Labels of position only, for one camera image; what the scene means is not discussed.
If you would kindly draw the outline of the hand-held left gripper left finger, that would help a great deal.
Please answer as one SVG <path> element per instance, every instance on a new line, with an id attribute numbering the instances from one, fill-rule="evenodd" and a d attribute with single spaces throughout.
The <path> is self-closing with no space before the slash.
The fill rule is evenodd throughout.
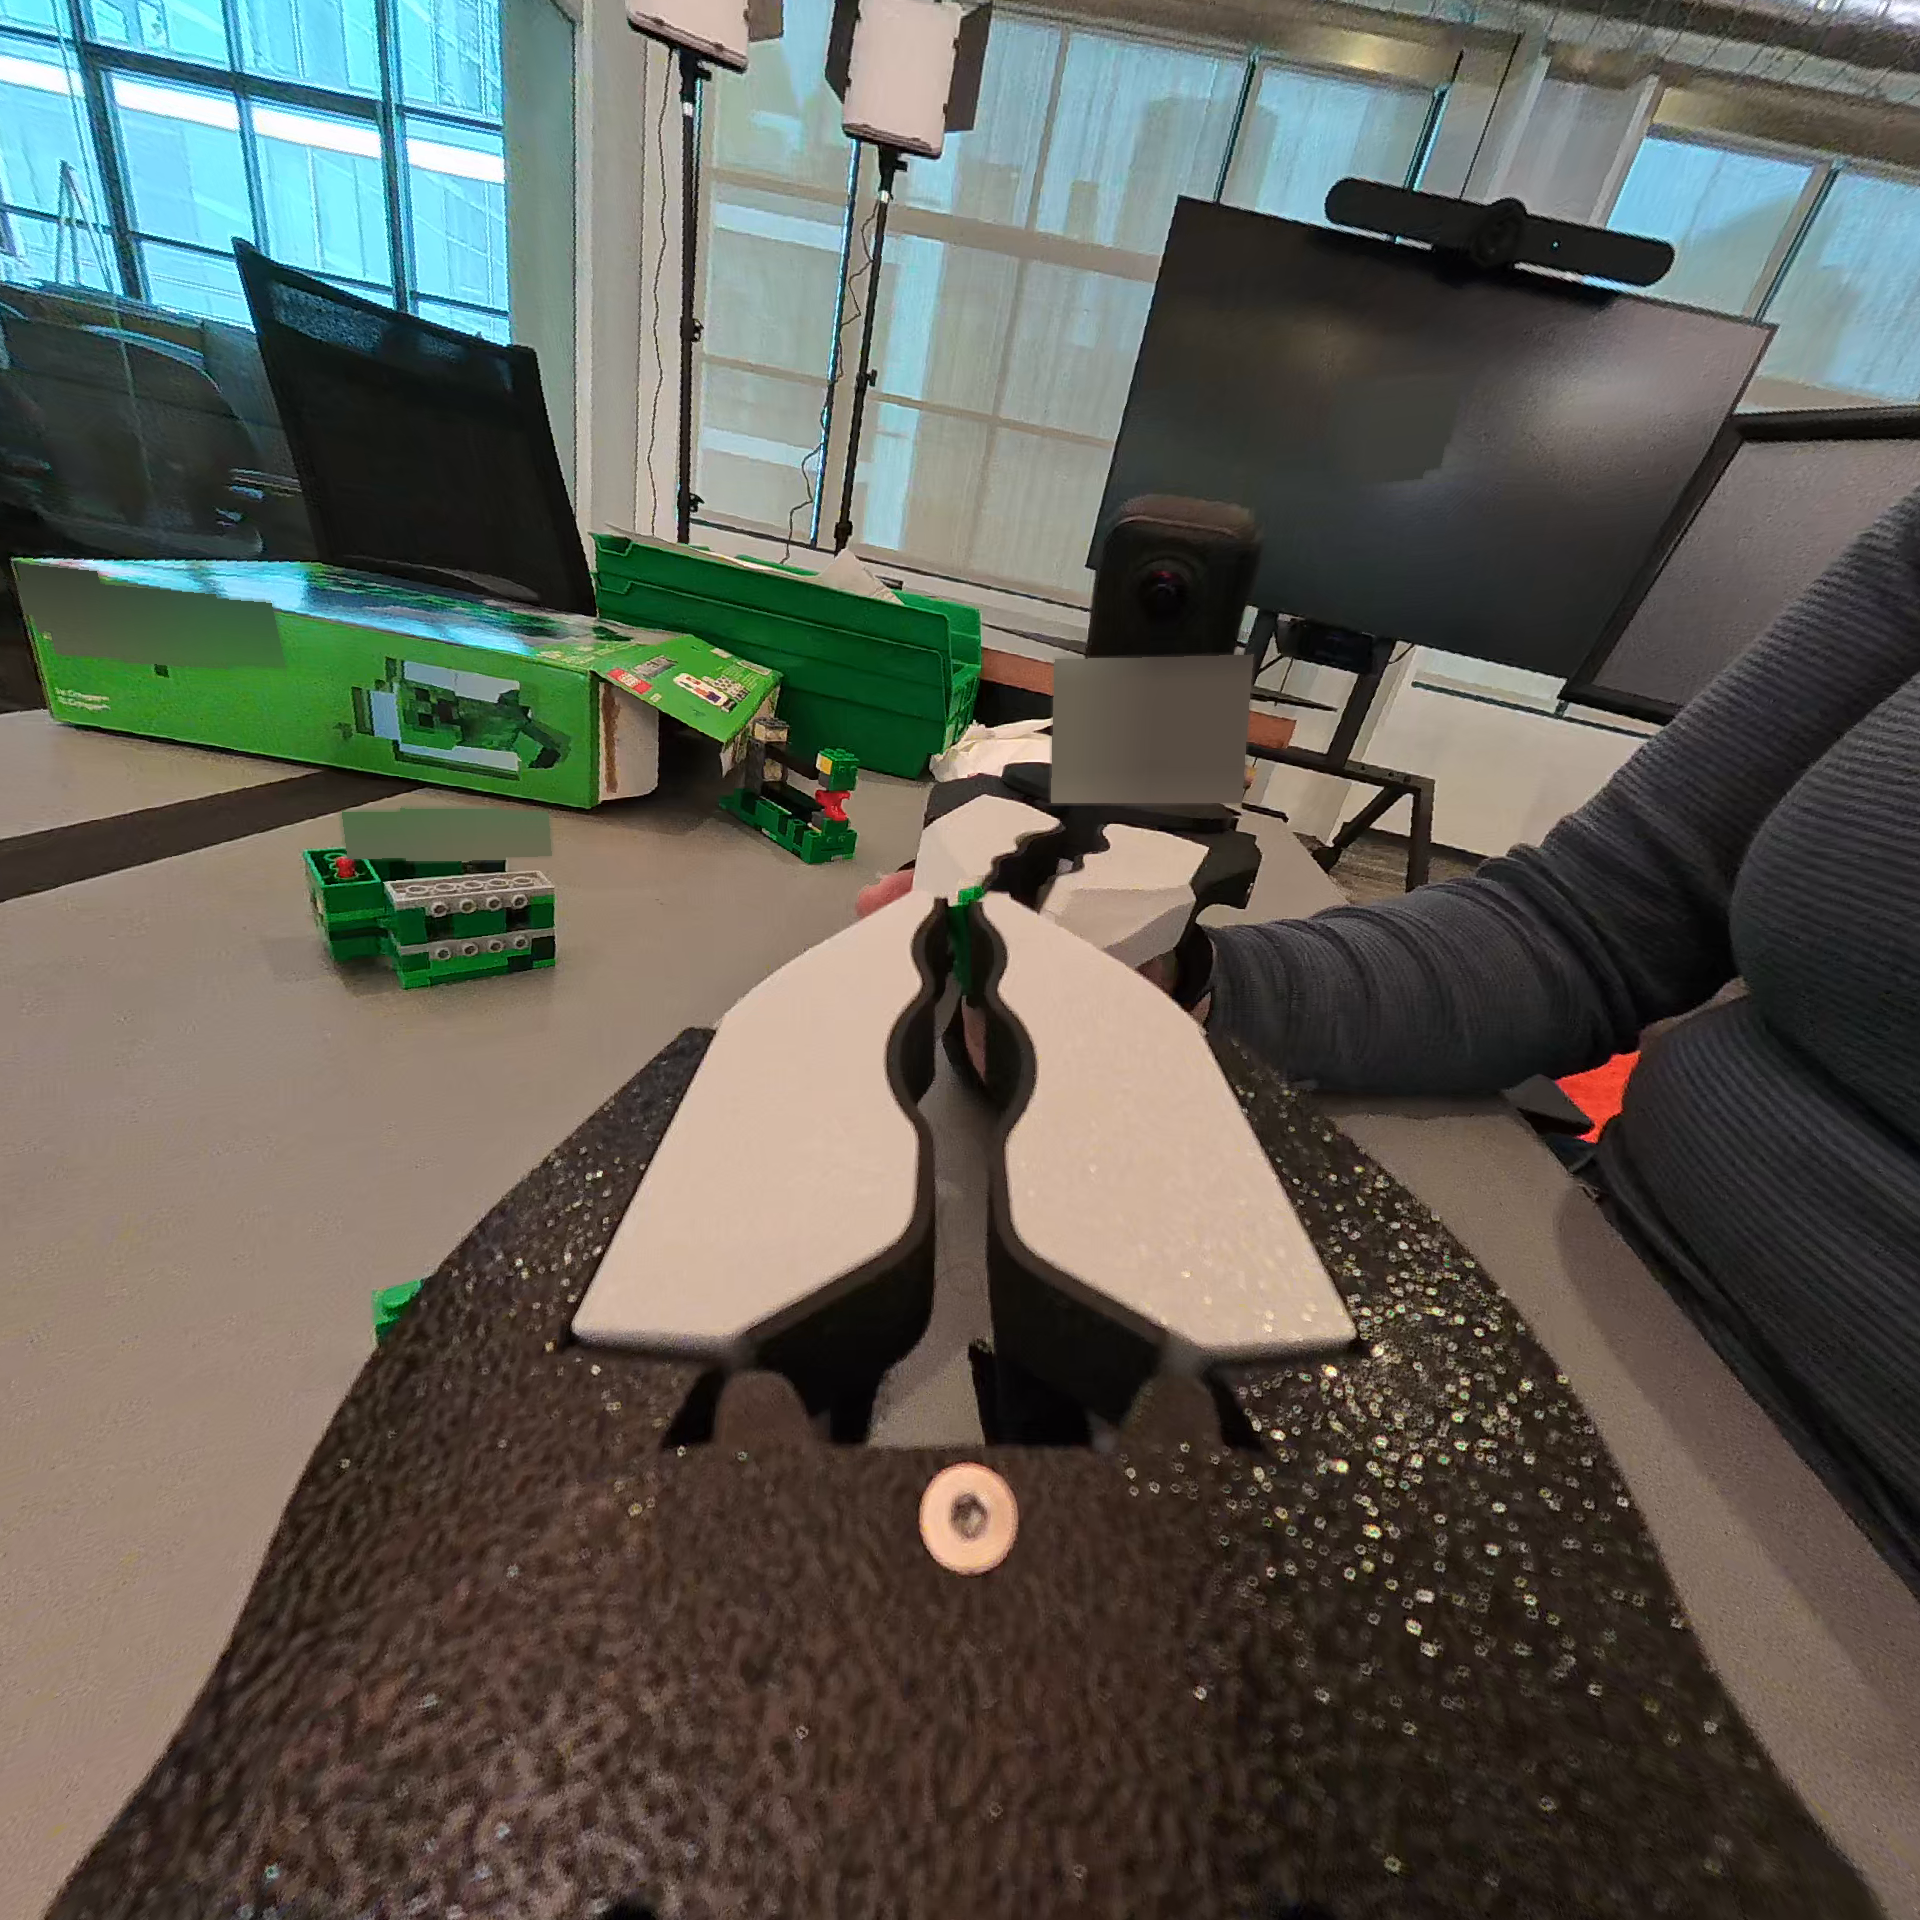
<path id="1" fill-rule="evenodd" d="M 834 1440 L 881 1437 L 938 1289 L 922 1101 L 949 963 L 949 902 L 901 896 L 722 1015 L 573 1312 L 579 1346 L 773 1374 Z"/>

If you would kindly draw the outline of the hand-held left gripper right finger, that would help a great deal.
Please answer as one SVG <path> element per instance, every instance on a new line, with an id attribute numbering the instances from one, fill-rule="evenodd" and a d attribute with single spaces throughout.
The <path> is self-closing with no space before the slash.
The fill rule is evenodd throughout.
<path id="1" fill-rule="evenodd" d="M 1349 1351 L 1355 1322 L 1208 1032 L 1017 899 L 966 910 L 1000 1101 L 997 1353 L 1121 1424 L 1147 1379 Z"/>

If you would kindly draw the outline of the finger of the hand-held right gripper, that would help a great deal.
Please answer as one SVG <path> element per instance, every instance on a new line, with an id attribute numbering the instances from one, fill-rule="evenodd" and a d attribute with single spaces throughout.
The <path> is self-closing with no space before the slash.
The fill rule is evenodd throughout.
<path id="1" fill-rule="evenodd" d="M 960 904 L 962 896 L 1005 894 L 1042 907 L 1056 880 L 1102 853 L 1097 822 L 1068 817 L 1000 795 L 979 795 L 923 824 L 916 894 Z"/>
<path id="2" fill-rule="evenodd" d="M 1176 832 L 1105 822 L 1097 846 L 1045 886 L 1038 914 L 1122 963 L 1170 955 L 1196 912 L 1209 849 Z"/>

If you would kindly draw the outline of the person's right forearm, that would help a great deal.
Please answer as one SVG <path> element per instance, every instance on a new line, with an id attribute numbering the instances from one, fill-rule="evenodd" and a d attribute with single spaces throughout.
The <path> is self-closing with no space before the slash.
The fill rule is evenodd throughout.
<path id="1" fill-rule="evenodd" d="M 1342 1095 L 1600 1065 L 1736 973 L 1736 897 L 1820 757 L 1915 675 L 1915 497 L 1886 512 L 1537 848 L 1211 933 L 1209 1032 Z"/>

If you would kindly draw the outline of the grey desk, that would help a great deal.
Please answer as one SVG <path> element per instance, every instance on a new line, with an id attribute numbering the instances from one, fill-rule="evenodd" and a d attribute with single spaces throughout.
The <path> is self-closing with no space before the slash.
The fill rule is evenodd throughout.
<path id="1" fill-rule="evenodd" d="M 4 839 L 294 776 L 4 718 Z M 837 933 L 920 839 L 856 792 L 810 867 L 692 783 L 557 814 L 560 962 L 338 971 L 338 814 L 4 902 L 4 1914 L 42 1914 L 201 1690 L 284 1503 L 432 1273 L 682 1027 Z M 1330 1099 L 1588 1402 L 1742 1717 L 1915 1914 L 1915 1597 L 1500 1101 Z"/>

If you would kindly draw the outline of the crumpled white paper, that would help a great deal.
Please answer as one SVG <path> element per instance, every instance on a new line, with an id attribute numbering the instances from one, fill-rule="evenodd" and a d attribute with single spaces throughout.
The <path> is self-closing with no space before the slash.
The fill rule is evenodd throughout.
<path id="1" fill-rule="evenodd" d="M 929 762 L 929 779 L 950 783 L 973 776 L 1002 776 L 1013 766 L 1050 760 L 1052 715 L 995 726 L 971 722 L 946 752 Z"/>

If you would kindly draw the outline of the small brick build red piece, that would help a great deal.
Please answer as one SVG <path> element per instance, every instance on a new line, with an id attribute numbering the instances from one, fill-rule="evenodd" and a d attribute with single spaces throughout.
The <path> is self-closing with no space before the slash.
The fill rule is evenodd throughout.
<path id="1" fill-rule="evenodd" d="M 717 806 L 810 865 L 850 858 L 857 830 L 848 797 L 860 758 L 837 746 L 794 752 L 788 725 L 771 712 L 756 715 L 742 739 L 736 779 Z"/>

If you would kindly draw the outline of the green plastic bin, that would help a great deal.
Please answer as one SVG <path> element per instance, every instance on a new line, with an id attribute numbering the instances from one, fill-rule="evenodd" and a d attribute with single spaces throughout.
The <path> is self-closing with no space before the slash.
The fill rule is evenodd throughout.
<path id="1" fill-rule="evenodd" d="M 774 669 L 801 752 L 850 749 L 864 773 L 920 779 L 973 722 L 984 629 L 971 606 L 869 597 L 692 543 L 595 535 L 592 545 L 601 617 Z"/>

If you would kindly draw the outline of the green grey brick build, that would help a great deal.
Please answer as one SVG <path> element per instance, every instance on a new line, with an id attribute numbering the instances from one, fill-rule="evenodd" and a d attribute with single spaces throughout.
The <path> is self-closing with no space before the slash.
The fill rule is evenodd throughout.
<path id="1" fill-rule="evenodd" d="M 302 863 L 313 919 L 338 967 L 384 967 L 405 989 L 421 989 L 557 962 L 555 886 L 542 871 L 344 848 L 308 848 Z"/>

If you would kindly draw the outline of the orange plastic item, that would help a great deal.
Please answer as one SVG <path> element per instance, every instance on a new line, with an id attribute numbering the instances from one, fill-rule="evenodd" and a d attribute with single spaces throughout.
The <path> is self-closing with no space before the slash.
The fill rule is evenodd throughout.
<path id="1" fill-rule="evenodd" d="M 1636 1050 L 1622 1050 L 1593 1069 L 1564 1073 L 1554 1081 L 1569 1104 L 1584 1114 L 1581 1137 L 1598 1139 L 1600 1130 L 1621 1113 L 1625 1086 L 1640 1057 Z"/>

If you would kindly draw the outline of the large black screen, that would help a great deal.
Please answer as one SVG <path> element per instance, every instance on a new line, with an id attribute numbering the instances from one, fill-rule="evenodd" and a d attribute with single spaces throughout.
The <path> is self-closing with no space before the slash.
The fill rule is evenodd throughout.
<path id="1" fill-rule="evenodd" d="M 1178 199 L 1094 509 L 1246 509 L 1251 603 L 1569 678 L 1773 325 Z"/>

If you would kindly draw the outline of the green cardboard box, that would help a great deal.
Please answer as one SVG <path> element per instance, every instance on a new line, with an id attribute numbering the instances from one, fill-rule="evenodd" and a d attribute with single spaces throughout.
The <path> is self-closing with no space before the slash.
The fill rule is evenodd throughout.
<path id="1" fill-rule="evenodd" d="M 678 630 L 318 561 L 18 559 L 54 720 L 565 809 L 646 797 L 674 725 L 736 766 L 781 685 Z"/>

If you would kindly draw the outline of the grid window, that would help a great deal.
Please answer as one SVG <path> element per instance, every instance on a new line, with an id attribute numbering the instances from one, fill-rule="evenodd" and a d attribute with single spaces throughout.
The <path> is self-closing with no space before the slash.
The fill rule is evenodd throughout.
<path id="1" fill-rule="evenodd" d="M 857 369 L 853 535 L 884 557 L 1078 597 L 1170 215 L 1324 217 L 1411 183 L 1459 54 L 1302 17 L 1267 47 L 1002 11 L 971 130 L 886 215 L 842 123 L 832 3 L 712 88 L 697 488 L 712 521 L 828 545 Z"/>

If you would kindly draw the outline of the LED panel light stand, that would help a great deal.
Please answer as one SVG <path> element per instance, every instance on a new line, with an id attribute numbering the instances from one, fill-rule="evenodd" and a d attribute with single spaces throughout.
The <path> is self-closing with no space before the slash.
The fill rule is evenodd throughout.
<path id="1" fill-rule="evenodd" d="M 674 536 L 689 543 L 702 505 L 694 487 L 694 389 L 705 337 L 702 293 L 702 137 L 705 88 L 720 72 L 748 70 L 753 47 L 785 31 L 785 1 L 626 1 L 628 26 L 665 49 L 678 110 L 678 402 Z"/>
<path id="2" fill-rule="evenodd" d="M 936 162 L 977 123 L 992 3 L 837 1 L 825 79 L 848 142 L 820 481 L 832 550 L 857 533 L 857 467 L 873 407 L 881 277 L 897 191 L 912 160 Z"/>

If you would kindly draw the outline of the dark framed display panel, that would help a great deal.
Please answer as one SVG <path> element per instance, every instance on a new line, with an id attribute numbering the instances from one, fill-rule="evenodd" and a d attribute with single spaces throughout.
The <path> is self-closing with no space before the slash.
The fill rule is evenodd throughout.
<path id="1" fill-rule="evenodd" d="M 1560 704 L 1666 725 L 1918 483 L 1918 407 L 1733 416 Z"/>

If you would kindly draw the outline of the person's torso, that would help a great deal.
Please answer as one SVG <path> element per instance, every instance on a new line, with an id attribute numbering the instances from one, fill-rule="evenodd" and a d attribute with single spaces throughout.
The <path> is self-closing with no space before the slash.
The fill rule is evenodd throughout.
<path id="1" fill-rule="evenodd" d="M 1628 1027 L 1606 1183 L 1718 1354 L 1915 1586 L 1915 681 L 1832 730 L 1684 715 L 1546 855 Z"/>

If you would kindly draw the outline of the black video bar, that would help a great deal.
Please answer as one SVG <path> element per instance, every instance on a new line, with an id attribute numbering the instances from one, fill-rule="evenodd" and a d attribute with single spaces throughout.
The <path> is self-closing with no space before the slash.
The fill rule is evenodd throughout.
<path id="1" fill-rule="evenodd" d="M 1521 199 L 1449 199 L 1355 175 L 1330 185 L 1325 217 L 1334 226 L 1456 256 L 1484 271 L 1562 271 L 1630 289 L 1660 283 L 1676 261 L 1674 245 L 1661 238 L 1570 224 Z"/>

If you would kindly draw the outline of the black tape strip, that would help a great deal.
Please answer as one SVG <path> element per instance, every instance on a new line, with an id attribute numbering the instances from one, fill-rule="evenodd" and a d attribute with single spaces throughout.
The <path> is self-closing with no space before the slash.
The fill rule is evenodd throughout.
<path id="1" fill-rule="evenodd" d="M 308 773 L 2 840 L 2 899 L 53 894 L 412 792 L 418 779 Z"/>

